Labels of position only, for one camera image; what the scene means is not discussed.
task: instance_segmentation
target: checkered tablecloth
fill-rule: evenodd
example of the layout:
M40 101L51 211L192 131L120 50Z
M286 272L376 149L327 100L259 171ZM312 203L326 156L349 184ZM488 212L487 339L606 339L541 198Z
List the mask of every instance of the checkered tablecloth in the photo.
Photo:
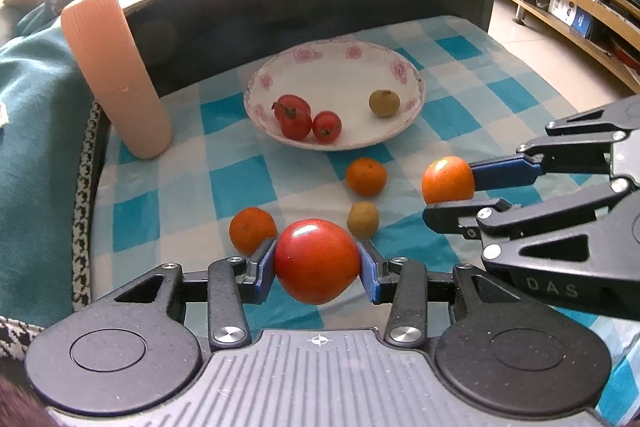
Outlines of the checkered tablecloth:
M354 35L394 49L414 63L427 102L414 124L395 138L363 150L321 153L291 148L259 131L247 118L242 92L266 60L247 64L162 99L174 123L174 145L160 158L138 161L112 131L100 177L92 226L94 299L161 263L203 270L233 255L232 217L248 206L269 211L278 229L307 217L346 225L358 200L345 185L349 163L375 158L388 171L376 247L404 255L430 270L460 262L481 266L479 243L437 235L422 222L420 182L426 167L444 155L471 162L513 153L544 133L550 120L574 109L542 78L482 30L454 17L419 20ZM548 174L532 187L491 190L531 204L601 182L596 176ZM245 306L252 331L261 328L384 328L389 306L370 304L359 280L335 301L315 307L294 301L275 282L262 306ZM606 341L613 378L600 411L622 423L638 409L640 353L635 323L570 314ZM206 305L191 305L186 324L206 336ZM430 335L448 325L446 307L430 308Z

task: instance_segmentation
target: cylindrical container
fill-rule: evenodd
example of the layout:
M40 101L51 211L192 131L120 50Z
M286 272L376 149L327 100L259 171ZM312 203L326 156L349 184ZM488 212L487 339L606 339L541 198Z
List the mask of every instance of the cylindrical container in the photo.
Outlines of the cylindrical container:
M84 78L132 155L150 159L164 152L173 127L118 0L75 0L60 22Z

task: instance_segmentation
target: plate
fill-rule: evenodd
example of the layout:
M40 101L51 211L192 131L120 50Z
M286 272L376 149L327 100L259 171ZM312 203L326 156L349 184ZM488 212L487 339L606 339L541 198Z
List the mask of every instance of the plate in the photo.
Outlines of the plate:
M373 115L369 95L377 89L398 94L395 116ZM409 127L424 105L424 91L418 70L395 51L372 42L329 39L271 57L249 80L244 108L260 130L279 142L318 151L352 150L384 142ZM342 120L338 139L319 144L312 132L302 141L285 138L271 110L283 94L306 100L311 118L322 110L334 111Z

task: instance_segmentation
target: green fruit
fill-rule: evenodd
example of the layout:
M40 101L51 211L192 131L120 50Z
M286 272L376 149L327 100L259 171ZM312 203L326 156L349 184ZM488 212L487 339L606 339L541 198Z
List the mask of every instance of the green fruit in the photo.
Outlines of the green fruit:
M371 93L369 108L378 118L389 118L398 112L400 97L390 89L379 89Z
M347 228L356 239L366 241L378 231L380 216L375 204L370 201L354 203L347 217Z

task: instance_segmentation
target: white tiled floor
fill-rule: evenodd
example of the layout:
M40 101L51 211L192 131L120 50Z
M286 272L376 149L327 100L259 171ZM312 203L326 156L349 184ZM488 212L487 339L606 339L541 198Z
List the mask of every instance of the white tiled floor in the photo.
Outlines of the white tiled floor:
M513 22L516 5L497 0L489 35L551 84L578 111L613 102L632 92L596 60L534 16Z

